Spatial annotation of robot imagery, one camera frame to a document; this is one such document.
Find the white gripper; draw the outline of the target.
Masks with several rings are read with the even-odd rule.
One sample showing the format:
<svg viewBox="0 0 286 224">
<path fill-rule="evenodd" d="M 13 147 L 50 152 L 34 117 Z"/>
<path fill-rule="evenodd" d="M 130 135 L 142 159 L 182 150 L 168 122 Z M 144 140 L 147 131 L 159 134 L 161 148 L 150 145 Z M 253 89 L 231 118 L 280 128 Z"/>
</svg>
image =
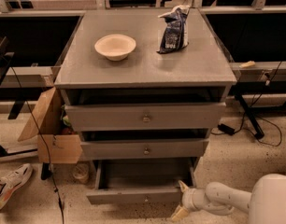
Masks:
<svg viewBox="0 0 286 224">
<path fill-rule="evenodd" d="M 207 205 L 207 197 L 203 189 L 189 189 L 183 182 L 179 181 L 182 192 L 182 205 L 178 205 L 171 216 L 173 222 L 177 222 L 189 215 L 189 212 L 203 210 Z"/>
</svg>

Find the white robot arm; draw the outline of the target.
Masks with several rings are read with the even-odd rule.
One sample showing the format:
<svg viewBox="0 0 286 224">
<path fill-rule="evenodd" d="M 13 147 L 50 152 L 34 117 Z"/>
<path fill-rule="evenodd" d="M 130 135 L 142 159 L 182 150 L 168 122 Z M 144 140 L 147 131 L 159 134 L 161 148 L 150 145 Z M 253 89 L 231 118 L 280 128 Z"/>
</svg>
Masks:
<svg viewBox="0 0 286 224">
<path fill-rule="evenodd" d="M 204 189 L 189 188 L 182 181 L 179 185 L 182 197 L 171 216 L 173 221 L 200 210 L 227 216 L 236 208 L 248 214 L 248 224 L 286 224 L 286 175 L 264 175 L 252 192 L 220 182 L 211 182 Z"/>
</svg>

